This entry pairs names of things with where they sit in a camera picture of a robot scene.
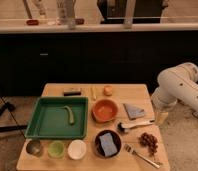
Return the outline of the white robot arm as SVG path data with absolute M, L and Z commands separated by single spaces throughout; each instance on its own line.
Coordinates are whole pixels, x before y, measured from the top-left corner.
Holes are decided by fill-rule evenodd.
M 161 71 L 157 77 L 158 87 L 151 95 L 155 110 L 155 124 L 161 125 L 177 102 L 181 100 L 194 110 L 198 119 L 198 66 L 182 63 Z

